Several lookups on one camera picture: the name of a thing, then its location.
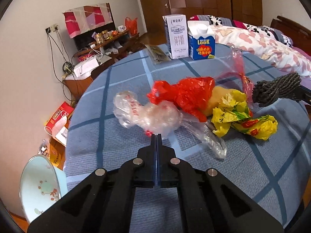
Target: bowl with floral pattern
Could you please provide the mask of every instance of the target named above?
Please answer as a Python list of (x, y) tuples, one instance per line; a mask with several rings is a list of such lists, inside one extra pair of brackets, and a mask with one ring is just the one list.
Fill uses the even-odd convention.
[(20, 198), (29, 223), (67, 192), (65, 173), (53, 166), (47, 157), (36, 155), (28, 161), (21, 175)]

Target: white milk carton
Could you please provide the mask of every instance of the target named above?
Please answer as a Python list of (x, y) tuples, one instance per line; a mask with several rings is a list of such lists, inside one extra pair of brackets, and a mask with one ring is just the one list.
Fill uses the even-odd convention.
[(169, 56), (172, 60), (189, 56), (185, 15), (163, 16)]

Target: wooden headboard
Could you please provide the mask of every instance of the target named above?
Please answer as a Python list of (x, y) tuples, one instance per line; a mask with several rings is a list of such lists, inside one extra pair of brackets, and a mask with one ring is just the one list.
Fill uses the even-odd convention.
[(288, 18), (277, 16), (277, 19), (272, 20), (271, 27), (290, 37), (294, 47), (300, 48), (311, 56), (311, 31)]

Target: white wall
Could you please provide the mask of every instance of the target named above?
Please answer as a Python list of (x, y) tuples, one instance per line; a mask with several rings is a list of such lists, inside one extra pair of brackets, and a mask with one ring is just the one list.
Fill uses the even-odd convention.
[[(65, 100), (53, 74), (45, 28), (59, 24), (71, 57), (77, 50), (62, 12), (105, 2), (110, 3), (116, 26), (127, 16), (138, 17), (138, 31), (144, 32), (137, 0), (13, 0), (0, 21), (0, 197), (13, 213), (23, 215), (19, 201), (23, 167), (45, 137), (44, 122)], [(61, 78), (63, 59), (55, 45), (53, 50)]]
[(270, 26), (278, 15), (289, 18), (311, 30), (311, 19), (299, 0), (262, 0), (262, 22)]

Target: plaid tablecloth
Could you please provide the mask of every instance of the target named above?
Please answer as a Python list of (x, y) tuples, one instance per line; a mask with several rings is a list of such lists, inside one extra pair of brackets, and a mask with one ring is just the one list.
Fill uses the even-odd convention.
[[(167, 52), (166, 45), (160, 46)], [(177, 83), (185, 77), (216, 77), (226, 66), (230, 49), (217, 44), (216, 57), (194, 61), (191, 58), (153, 65), (147, 50), (120, 60), (89, 86), (72, 116), (67, 148), (66, 179), (71, 190), (99, 167), (118, 168), (134, 158), (137, 150), (150, 144), (138, 126), (126, 129), (113, 115), (113, 97), (130, 90), (138, 100), (148, 102), (146, 94), (153, 82)], [(281, 73), (258, 57), (244, 53), (246, 75), (254, 82), (272, 80)], [(231, 78), (220, 82), (227, 88), (241, 89), (241, 82)], [(234, 129), (224, 137), (228, 146), (223, 161), (184, 128), (170, 134), (164, 145), (175, 149), (176, 156), (193, 167), (213, 167), (274, 216), (285, 227), (301, 202), (310, 174), (311, 123), (303, 104), (280, 99), (260, 109), (255, 116), (270, 114), (279, 126), (268, 141), (243, 135)], [(130, 232), (181, 232), (178, 198), (175, 189), (138, 189)]]

